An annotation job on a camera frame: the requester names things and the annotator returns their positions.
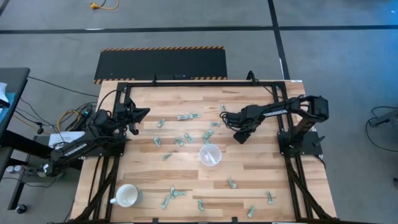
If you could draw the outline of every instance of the clear plastic cup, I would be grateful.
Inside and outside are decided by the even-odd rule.
[[[221,149],[215,144],[205,144],[199,152],[200,161],[206,166],[215,166],[221,160]]]

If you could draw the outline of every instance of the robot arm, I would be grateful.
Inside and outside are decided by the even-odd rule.
[[[307,111],[301,109],[304,102],[308,102]],[[297,126],[289,130],[292,144],[297,144],[315,123],[329,118],[328,101],[322,96],[299,96],[265,106],[249,105],[238,113],[225,111],[220,114],[220,117],[227,128],[236,131],[235,140],[243,144],[266,118],[287,113],[295,113],[303,118]]]
[[[138,135],[136,123],[140,123],[149,111],[150,108],[136,108],[130,98],[116,104],[113,116],[109,111],[98,110],[88,121],[85,134],[60,149],[53,150],[37,174],[41,177],[55,177],[93,151],[97,152],[93,156],[119,156],[119,150],[124,150],[127,141],[127,126],[133,135]]]

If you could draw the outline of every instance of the mug handle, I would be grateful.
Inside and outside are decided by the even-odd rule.
[[[109,202],[111,202],[112,204],[117,204],[118,202],[116,201],[116,198],[112,198]]]

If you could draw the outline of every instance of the white coffee mug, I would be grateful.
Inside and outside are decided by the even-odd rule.
[[[116,192],[116,198],[112,198],[110,202],[126,208],[138,203],[141,198],[142,192],[136,186],[124,184]]]

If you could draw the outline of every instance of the wooden table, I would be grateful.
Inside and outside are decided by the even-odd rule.
[[[117,82],[103,82],[99,100],[116,86]],[[289,98],[305,94],[302,82],[286,81],[286,86]],[[237,112],[250,104],[273,103],[272,95],[263,87],[133,87],[130,97],[138,108],[150,107],[150,113],[137,125],[140,135],[127,134],[133,140],[120,158],[116,189],[122,184],[136,185],[143,190],[144,199],[130,208],[113,205],[111,222],[151,222],[152,218],[159,218],[160,222],[229,222],[231,217],[249,222],[295,220],[285,161],[276,138],[279,130],[276,117],[267,118],[245,144],[235,141],[234,132],[225,125],[212,128],[215,133],[210,142],[220,147],[222,160],[217,166],[207,167],[199,158],[201,137],[211,128],[210,121],[220,121],[219,106],[223,104],[227,111]],[[112,110],[113,104],[114,95],[110,95],[102,109]],[[177,121],[177,115],[188,113],[200,113],[201,117]],[[159,129],[156,124],[163,118],[166,122]],[[297,124],[298,116],[293,115],[293,119]],[[179,147],[174,138],[183,137],[184,133],[189,133],[194,142]],[[155,136],[160,136],[160,148],[154,144]],[[171,152],[173,156],[163,161],[163,156]],[[309,191],[327,213],[336,216],[323,164],[313,156],[302,156],[302,160]],[[87,205],[96,161],[97,158],[84,161],[72,218]],[[98,186],[99,173],[93,192]],[[238,185],[237,189],[229,187],[229,178]],[[187,195],[171,200],[163,210],[160,204],[171,186],[186,191]],[[266,190],[271,191],[274,205],[267,203]],[[304,217],[302,194],[299,189],[297,192]],[[104,217],[107,196],[106,192],[100,218]],[[198,199],[204,203],[203,212],[198,209]],[[251,206],[257,209],[253,218],[248,218]]]

